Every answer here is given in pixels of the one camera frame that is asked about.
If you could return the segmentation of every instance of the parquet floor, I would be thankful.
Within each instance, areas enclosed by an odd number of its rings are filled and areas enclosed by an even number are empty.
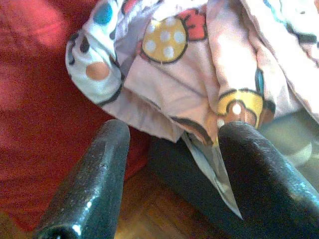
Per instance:
[[[0,215],[1,239],[30,239]],[[226,239],[226,234],[162,184],[147,169],[124,185],[115,239]]]

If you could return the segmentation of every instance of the cartoon print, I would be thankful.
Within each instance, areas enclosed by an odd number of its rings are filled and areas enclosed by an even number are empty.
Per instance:
[[[102,4],[93,16],[93,21],[99,25],[107,25],[113,16],[112,6],[109,3]]]
[[[207,131],[200,124],[198,124],[195,121],[192,121],[190,119],[186,119],[186,118],[179,118],[179,117],[170,117],[170,118],[173,121],[179,123],[185,129],[187,129],[190,132],[194,133],[195,135],[199,136],[205,145],[211,146],[213,144],[213,141],[211,140]]]
[[[278,11],[269,3],[268,0],[264,0],[264,4],[270,8],[271,10],[271,13],[273,14],[274,16],[274,19],[276,22],[279,22],[279,23],[282,23],[285,27],[287,27],[287,24],[286,22],[280,18],[280,15],[281,15],[281,12],[278,13]]]
[[[256,70],[256,90],[231,90],[219,97],[217,126],[220,128],[231,121],[243,121],[256,128],[274,119],[276,106],[264,99],[262,71]]]
[[[113,101],[115,101],[118,98],[118,96],[120,95],[120,93],[121,93],[122,86],[123,85],[121,84],[119,89],[114,93],[114,95],[111,98],[109,98],[108,100],[99,102],[96,105],[99,106],[99,107],[103,107],[104,105],[112,103]]]
[[[151,20],[138,53],[147,60],[172,63],[184,54],[189,41],[206,37],[205,15],[190,9],[163,21]]]
[[[110,39],[115,40],[116,28],[110,33]]]
[[[122,5],[122,14],[128,13],[139,0],[125,0]]]
[[[75,64],[75,59],[74,56],[72,55],[72,49],[75,47],[75,40],[79,37],[79,33],[74,33],[69,41],[71,41],[71,45],[69,46],[68,49],[68,63],[70,66],[73,66]],[[80,51],[82,54],[88,53],[90,50],[90,44],[88,42],[88,39],[86,36],[83,36],[83,39],[80,44]],[[109,66],[103,62],[103,61],[98,61],[98,62],[92,62],[91,64],[86,66],[86,76],[89,77],[89,79],[93,81],[102,81],[108,77],[110,74],[110,68]]]

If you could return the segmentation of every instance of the polka dot pattern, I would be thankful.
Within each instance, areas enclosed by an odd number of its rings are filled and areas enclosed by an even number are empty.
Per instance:
[[[80,45],[80,51],[82,53],[87,53],[90,49],[90,44],[88,42],[88,39],[86,38],[86,36],[83,37],[82,43]]]
[[[152,20],[147,26],[142,50],[150,59],[161,63],[177,60],[187,47],[186,30],[179,18]]]
[[[109,3],[102,4],[93,16],[93,21],[99,25],[108,24],[113,15],[112,7]]]
[[[93,81],[102,81],[110,74],[110,68],[105,62],[94,62],[86,67],[86,75]]]

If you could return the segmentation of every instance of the blue polka dot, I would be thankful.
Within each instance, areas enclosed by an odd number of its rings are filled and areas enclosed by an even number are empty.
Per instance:
[[[94,14],[93,20],[99,25],[106,25],[112,19],[113,11],[109,3],[102,4]]]

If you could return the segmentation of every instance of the red cushion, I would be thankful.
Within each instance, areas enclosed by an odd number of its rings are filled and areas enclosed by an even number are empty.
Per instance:
[[[65,45],[95,0],[0,1],[0,210],[32,230],[57,186],[110,119],[71,83]],[[131,129],[126,177],[149,136]]]

